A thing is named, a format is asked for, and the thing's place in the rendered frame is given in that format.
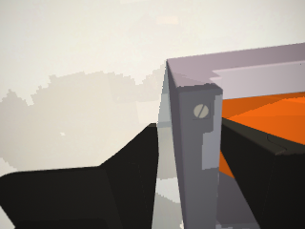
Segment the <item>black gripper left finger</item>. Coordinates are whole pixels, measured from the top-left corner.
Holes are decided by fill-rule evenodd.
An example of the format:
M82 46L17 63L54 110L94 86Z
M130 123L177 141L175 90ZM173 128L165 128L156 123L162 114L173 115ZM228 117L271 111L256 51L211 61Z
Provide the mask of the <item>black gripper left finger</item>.
M156 123L99 166L0 176L0 205L19 221L104 219L109 229L152 229L159 150Z

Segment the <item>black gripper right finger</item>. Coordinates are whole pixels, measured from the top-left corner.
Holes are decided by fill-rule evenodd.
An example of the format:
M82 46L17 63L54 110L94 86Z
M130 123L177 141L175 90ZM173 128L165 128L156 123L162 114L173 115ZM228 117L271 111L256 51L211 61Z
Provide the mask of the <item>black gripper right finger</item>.
M305 145L222 117L220 151L261 229L305 229Z

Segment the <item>orange l-shaped part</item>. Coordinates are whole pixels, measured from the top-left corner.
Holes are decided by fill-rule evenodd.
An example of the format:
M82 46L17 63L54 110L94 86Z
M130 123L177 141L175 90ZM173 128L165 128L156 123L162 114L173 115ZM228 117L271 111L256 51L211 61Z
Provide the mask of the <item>orange l-shaped part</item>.
M305 92L225 99L222 117L305 145ZM221 151L219 171L234 178Z

